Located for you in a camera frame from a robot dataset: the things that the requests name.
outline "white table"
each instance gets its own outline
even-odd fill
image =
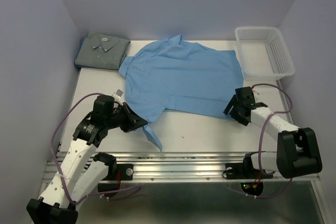
[[[142,47],[152,41],[132,41],[128,55],[134,56]],[[196,41],[206,47],[217,50],[235,50],[239,60],[236,41],[202,40]],[[244,86],[259,82],[244,81]],[[86,94],[100,92],[113,94],[115,90],[124,90],[125,80],[117,71],[83,68],[80,70],[72,105]],[[266,103],[271,110],[284,110],[280,93],[272,87],[256,87],[260,93],[257,101]],[[76,126],[92,110],[96,97],[84,100],[69,116],[61,140],[61,152],[66,152],[72,140]],[[164,112],[153,123],[152,129],[163,144],[163,153],[234,153],[253,152],[258,148],[260,128],[249,124],[247,127],[237,122],[183,112]],[[275,151],[276,141],[265,134],[264,150]],[[123,133],[114,129],[102,141],[98,148],[110,153],[157,153],[160,152],[150,143],[142,130]]]

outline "purple cable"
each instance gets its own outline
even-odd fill
[[[273,85],[273,84],[267,84],[267,83],[259,83],[259,84],[255,84],[255,85],[253,85],[253,86],[252,86],[252,89],[253,89],[254,87],[256,87],[256,86],[270,86],[270,87],[274,87],[274,88],[278,89],[279,91],[281,91],[281,92],[287,97],[287,99],[288,99],[288,101],[289,101],[289,109],[286,110],[286,111],[275,111],[275,112],[273,112],[273,114],[269,115],[269,116],[266,118],[266,120],[265,120],[265,122],[264,122],[264,125],[263,125],[263,127],[262,127],[262,129],[261,129],[260,139],[259,139],[259,149],[258,149],[258,163],[259,163],[259,170],[260,170],[260,172],[261,172],[262,174],[268,174],[268,173],[265,173],[265,172],[263,171],[263,168],[262,168],[262,166],[261,166],[261,149],[262,149],[262,141],[263,141],[263,138],[264,138],[264,133],[265,133],[265,130],[266,130],[267,123],[268,123],[269,120],[272,118],[272,116],[274,116],[275,114],[286,114],[286,113],[289,113],[289,112],[293,109],[293,102],[292,102],[291,98],[289,97],[289,95],[288,95],[286,92],[284,92],[284,90],[282,90],[281,88],[279,88],[278,86],[275,86],[275,85]],[[238,193],[238,194],[245,195],[245,196],[247,196],[247,197],[251,197],[251,198],[254,198],[254,197],[255,197],[255,198],[257,198],[257,199],[270,199],[270,198],[277,197],[277,196],[281,195],[282,193],[284,193],[284,192],[289,188],[289,186],[291,185],[292,180],[293,180],[293,178],[291,178],[291,179],[288,181],[287,185],[286,185],[282,190],[278,191],[278,192],[275,193],[275,194],[268,195],[268,196],[253,196],[253,195],[250,195],[250,194],[243,193],[243,192],[241,192],[241,191],[237,191],[237,190],[231,189],[230,187],[229,187],[229,190],[234,191],[234,192],[236,192],[236,193]]]
[[[292,184],[292,180],[293,180],[293,178],[291,178],[288,181],[287,185],[283,189],[281,189],[280,191],[278,191],[277,193],[272,194],[272,195],[267,195],[267,196],[256,196],[255,197],[253,195],[246,194],[246,193],[243,193],[241,191],[234,190],[234,189],[232,189],[230,187],[229,187],[229,190],[234,191],[235,193],[238,193],[238,194],[245,195],[245,196],[250,197],[250,198],[254,198],[255,197],[256,199],[270,199],[270,198],[277,197],[277,196],[281,195],[282,193],[284,193],[289,188],[289,186]]]
[[[90,97],[90,96],[93,96],[93,95],[104,95],[102,93],[92,93],[92,94],[88,94],[86,96],[84,96],[83,98],[81,98],[69,111],[68,113],[63,117],[63,119],[61,120],[61,122],[57,125],[54,133],[52,134],[52,137],[51,137],[51,141],[50,141],[50,151],[51,151],[51,156],[52,156],[52,160],[55,162],[55,165],[57,167],[57,171],[58,173],[60,174],[60,179],[61,179],[61,182],[62,182],[62,186],[63,186],[63,189],[64,189],[64,192],[65,192],[65,195],[67,196],[67,199],[69,200],[69,202],[76,206],[78,204],[80,204],[83,200],[85,200],[86,198],[90,197],[90,196],[95,196],[95,195],[103,195],[103,194],[112,194],[112,193],[118,193],[120,191],[127,191],[127,190],[132,190],[132,189],[135,189],[137,188],[137,190],[129,195],[126,195],[122,198],[118,198],[118,199],[114,199],[114,200],[119,200],[119,199],[125,199],[125,198],[128,198],[130,196],[132,196],[133,194],[137,193],[140,189],[141,189],[141,186],[132,186],[132,187],[128,187],[128,188],[125,188],[125,189],[119,189],[119,190],[114,190],[114,191],[103,191],[103,192],[100,192],[100,193],[93,193],[93,194],[89,194],[87,196],[84,196],[82,197],[79,201],[73,201],[72,198],[71,198],[71,195],[70,195],[70,192],[67,188],[67,185],[65,183],[65,180],[64,180],[64,177],[63,177],[63,172],[62,172],[62,169],[61,169],[61,166],[60,164],[58,163],[58,160],[57,160],[57,156],[54,152],[54,142],[55,142],[55,136],[56,136],[56,133],[57,131],[59,130],[59,128],[61,127],[61,125],[64,123],[64,121],[66,120],[66,118],[70,115],[70,113],[75,109],[75,107],[77,107],[84,99],[86,99],[87,97]]]
[[[264,125],[263,125],[263,127],[262,127],[262,129],[261,129],[260,139],[259,139],[259,149],[258,149],[258,163],[259,163],[259,170],[260,170],[260,172],[261,172],[262,174],[264,174],[264,175],[267,175],[268,173],[265,173],[265,172],[263,171],[262,166],[261,166],[261,148],[262,148],[262,141],[263,141],[263,139],[264,139],[264,133],[265,133],[265,130],[266,130],[267,123],[268,123],[269,120],[272,118],[272,116],[274,116],[275,114],[287,114],[287,113],[289,113],[289,112],[293,109],[293,102],[292,102],[291,98],[289,97],[289,95],[288,95],[284,90],[282,90],[281,88],[279,88],[278,86],[275,86],[275,85],[273,85],[273,84],[267,84],[267,83],[259,83],[259,84],[255,84],[255,85],[253,85],[253,86],[252,86],[252,89],[253,89],[254,87],[257,87],[257,86],[270,86],[270,87],[276,88],[276,89],[278,89],[279,91],[281,91],[281,92],[287,97],[287,99],[288,99],[288,101],[289,101],[289,109],[288,109],[288,110],[285,110],[285,111],[275,111],[275,112],[273,112],[273,114],[269,115],[269,116],[266,118],[266,120],[265,120],[265,122],[264,122]]]

